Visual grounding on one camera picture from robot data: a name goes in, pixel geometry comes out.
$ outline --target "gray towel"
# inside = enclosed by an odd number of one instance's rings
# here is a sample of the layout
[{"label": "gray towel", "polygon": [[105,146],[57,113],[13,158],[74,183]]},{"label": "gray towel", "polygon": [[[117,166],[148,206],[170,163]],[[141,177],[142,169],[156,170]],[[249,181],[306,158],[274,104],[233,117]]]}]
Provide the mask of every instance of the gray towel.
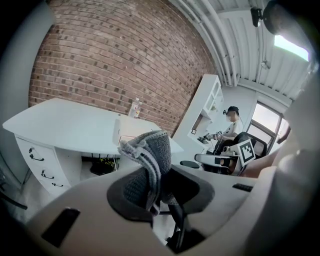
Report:
[{"label": "gray towel", "polygon": [[145,191],[147,186],[149,191],[146,209],[154,215],[160,212],[160,200],[169,205],[178,204],[170,191],[166,189],[167,174],[171,169],[170,141],[166,131],[154,130],[141,134],[128,142],[120,141],[118,151],[141,164],[148,172],[147,182],[146,176],[141,175],[127,186],[126,191],[130,194],[132,201],[137,201],[137,197],[141,196],[137,191]]}]

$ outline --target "white cabinet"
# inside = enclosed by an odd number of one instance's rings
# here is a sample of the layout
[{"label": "white cabinet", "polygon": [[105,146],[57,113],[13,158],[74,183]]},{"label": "white cabinet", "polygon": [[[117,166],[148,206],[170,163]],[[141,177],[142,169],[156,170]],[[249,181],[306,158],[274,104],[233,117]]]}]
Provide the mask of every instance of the white cabinet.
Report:
[{"label": "white cabinet", "polygon": [[40,145],[17,136],[16,142],[30,170],[50,194],[60,195],[80,181],[79,152]]}]

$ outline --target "floor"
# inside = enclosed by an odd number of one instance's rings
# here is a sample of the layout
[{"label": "floor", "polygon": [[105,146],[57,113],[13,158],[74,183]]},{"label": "floor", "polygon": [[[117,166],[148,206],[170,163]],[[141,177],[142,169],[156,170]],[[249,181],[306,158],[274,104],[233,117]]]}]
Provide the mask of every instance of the floor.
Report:
[{"label": "floor", "polygon": [[[83,162],[81,170],[81,181],[96,177],[95,174],[90,172],[91,163]],[[23,186],[22,194],[19,202],[27,205],[28,209],[23,210],[16,208],[14,216],[17,220],[22,223],[28,222],[39,210],[49,204],[57,196],[50,194],[31,173],[27,182]],[[168,206],[165,204],[161,205],[161,211],[168,211]],[[159,240],[165,245],[166,239],[171,237],[175,222],[171,215],[158,215],[153,219],[153,232],[159,238]]]}]

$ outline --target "wall shelf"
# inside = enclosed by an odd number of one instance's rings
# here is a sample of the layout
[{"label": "wall shelf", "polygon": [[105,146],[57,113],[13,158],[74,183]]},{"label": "wall shelf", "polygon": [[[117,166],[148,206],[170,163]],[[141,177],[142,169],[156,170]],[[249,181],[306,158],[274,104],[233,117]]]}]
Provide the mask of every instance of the wall shelf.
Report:
[{"label": "wall shelf", "polygon": [[[195,154],[203,153],[212,148],[212,144],[203,144],[197,140],[208,133],[218,114],[222,112],[224,97],[221,83],[217,75],[204,74],[201,83],[186,111],[173,139],[184,149],[183,153],[175,154],[175,162],[182,160],[194,161]],[[196,134],[191,131],[196,124]]]}]

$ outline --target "black cap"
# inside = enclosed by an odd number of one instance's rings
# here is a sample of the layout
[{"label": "black cap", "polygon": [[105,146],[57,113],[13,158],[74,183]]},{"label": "black cap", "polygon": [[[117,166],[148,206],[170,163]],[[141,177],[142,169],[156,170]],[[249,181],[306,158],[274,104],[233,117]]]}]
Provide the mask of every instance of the black cap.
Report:
[{"label": "black cap", "polygon": [[228,111],[239,112],[239,108],[237,108],[236,106],[230,106],[230,107],[228,108]]}]

